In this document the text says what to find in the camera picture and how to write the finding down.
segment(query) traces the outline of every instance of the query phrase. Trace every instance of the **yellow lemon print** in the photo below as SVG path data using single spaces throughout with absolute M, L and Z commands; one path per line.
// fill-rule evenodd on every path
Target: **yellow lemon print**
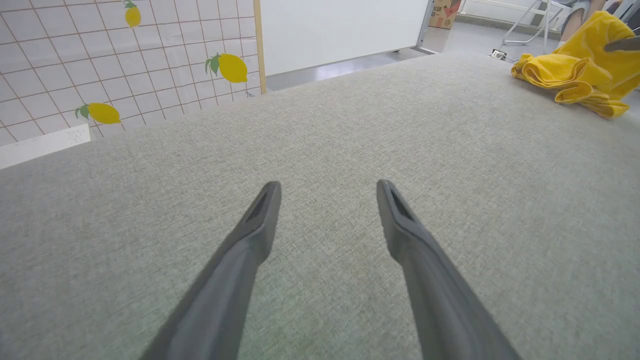
M 101 104 L 99 102 L 92 102 L 87 105 L 84 104 L 76 109 L 76 117 L 78 113 L 89 120 L 89 115 L 96 121 L 103 124 L 117 124 L 120 122 L 120 114 L 113 106 L 107 104 Z
M 129 27 L 133 28 L 140 25 L 140 9 L 131 0 L 123 0 L 122 2 L 125 4 L 124 8 L 127 9 L 127 12 L 124 13 L 124 19 L 129 24 Z
M 204 64 L 204 71 L 207 72 L 211 69 L 213 73 L 218 75 L 218 67 L 220 68 L 220 74 L 231 83 L 246 82 L 246 64 L 236 55 L 216 54 L 211 59 L 207 59 Z

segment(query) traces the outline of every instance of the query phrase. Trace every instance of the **yellow cloth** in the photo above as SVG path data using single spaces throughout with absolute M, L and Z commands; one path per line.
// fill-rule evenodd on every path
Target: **yellow cloth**
M 523 54 L 515 78 L 557 90 L 556 102 L 579 102 L 605 118 L 629 109 L 620 99 L 640 85 L 640 51 L 604 51 L 604 45 L 635 36 L 608 12 L 595 12 L 564 45 L 541 56 Z

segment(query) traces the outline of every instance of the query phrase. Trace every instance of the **brown cardboard box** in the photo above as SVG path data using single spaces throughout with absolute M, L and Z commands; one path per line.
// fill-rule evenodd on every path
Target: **brown cardboard box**
M 451 29 L 459 8 L 460 0 L 433 0 L 433 11 L 429 19 L 429 26 Z

